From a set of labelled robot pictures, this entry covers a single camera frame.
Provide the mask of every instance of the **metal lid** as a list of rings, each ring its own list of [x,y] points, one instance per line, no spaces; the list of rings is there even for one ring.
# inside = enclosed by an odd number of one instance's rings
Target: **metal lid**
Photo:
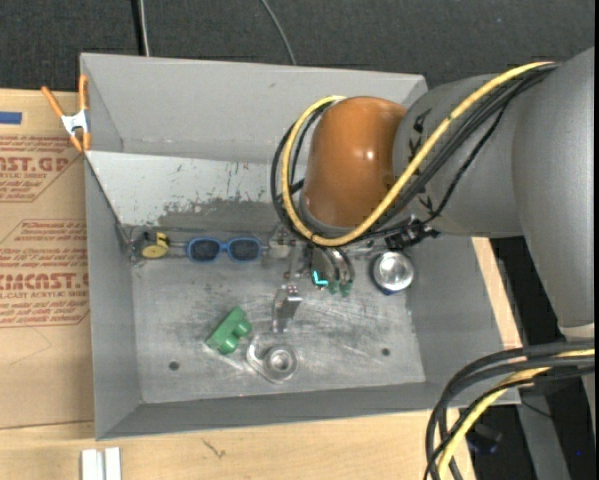
[[[400,252],[390,251],[377,257],[372,275],[381,288],[398,292],[410,285],[414,268],[406,256]]]

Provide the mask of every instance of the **cardboard sheet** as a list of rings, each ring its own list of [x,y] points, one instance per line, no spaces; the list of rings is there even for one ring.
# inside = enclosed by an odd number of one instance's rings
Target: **cardboard sheet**
[[[0,127],[0,428],[90,420],[83,156],[40,92],[0,110],[23,113]]]

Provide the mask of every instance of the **blue sunglasses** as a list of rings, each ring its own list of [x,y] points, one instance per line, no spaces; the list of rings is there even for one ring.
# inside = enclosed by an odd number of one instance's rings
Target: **blue sunglasses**
[[[248,263],[259,259],[261,243],[256,238],[237,237],[222,242],[216,238],[193,238],[186,244],[186,255],[190,261],[210,263],[215,261],[221,251],[226,251],[232,261]]]

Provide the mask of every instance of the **scratches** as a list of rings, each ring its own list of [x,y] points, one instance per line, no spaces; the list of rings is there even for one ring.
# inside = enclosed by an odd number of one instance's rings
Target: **scratches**
[[[221,460],[223,458],[223,456],[226,454],[226,450],[217,450],[214,446],[212,446],[208,441],[206,441],[205,439],[201,438],[201,442],[206,445],[207,448],[209,448],[210,450],[212,450],[212,453],[215,454],[215,457],[217,457],[217,459]]]
[[[43,339],[43,341],[46,342],[46,346],[40,350],[37,350],[35,352],[33,352],[32,354],[28,354],[27,356],[23,356],[20,359],[17,359],[16,361],[13,361],[12,363],[10,363],[9,366],[13,366],[17,363],[21,363],[22,361],[25,361],[26,359],[30,359],[33,356],[36,356],[37,354],[41,354],[42,352],[45,352],[46,350],[52,348],[52,343],[50,343],[50,340],[48,338],[46,338],[41,331],[39,331],[38,329],[36,329],[35,327],[28,327],[28,329],[31,329],[32,331],[36,332],[39,336],[41,336],[41,339]]]

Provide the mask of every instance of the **wooden table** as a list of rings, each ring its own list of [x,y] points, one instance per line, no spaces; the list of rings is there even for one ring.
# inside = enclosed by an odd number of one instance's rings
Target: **wooden table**
[[[66,111],[73,95],[63,95]],[[38,91],[0,89],[0,109],[27,113],[9,134],[57,129]],[[479,263],[507,347],[519,335],[490,243],[475,239]],[[376,479],[422,478],[428,412],[256,428],[203,431],[95,442],[93,423],[0,430],[0,479],[79,478],[79,452],[120,446],[126,480],[135,479]],[[474,478],[465,446],[457,455],[465,478]]]

